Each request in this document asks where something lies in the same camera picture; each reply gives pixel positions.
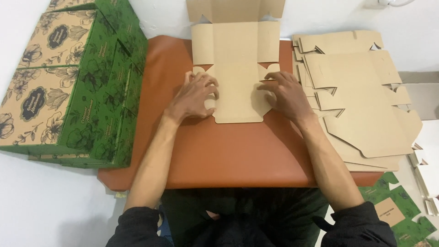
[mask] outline brown desk pad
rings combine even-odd
[[[281,70],[290,73],[291,45],[291,41],[281,40],[279,50]],[[149,40],[131,167],[99,169],[98,178],[109,189],[130,189],[163,109],[192,67],[190,40],[169,36]],[[358,186],[372,186],[382,175],[351,174]],[[186,119],[177,132],[166,185],[167,189],[315,186],[303,139],[290,121],[274,110],[262,123],[216,124],[213,117]]]

